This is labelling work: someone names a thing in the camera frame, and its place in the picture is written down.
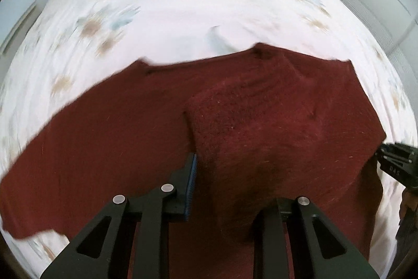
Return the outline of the dark red knitted sweater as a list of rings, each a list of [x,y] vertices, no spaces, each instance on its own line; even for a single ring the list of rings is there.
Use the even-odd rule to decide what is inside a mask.
[[[385,139],[350,62],[258,44],[169,66],[136,61],[33,138],[1,181],[16,239],[74,238],[114,195],[141,196],[198,157],[186,223],[170,228],[172,278],[251,278],[245,241],[275,198],[311,199],[364,255]]]

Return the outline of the white floral bed cover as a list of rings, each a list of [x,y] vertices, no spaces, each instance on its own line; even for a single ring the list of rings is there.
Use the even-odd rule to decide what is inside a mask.
[[[350,60],[388,142],[417,142],[400,77],[340,0],[48,0],[1,78],[1,173],[65,105],[143,58],[172,64],[257,42]]]

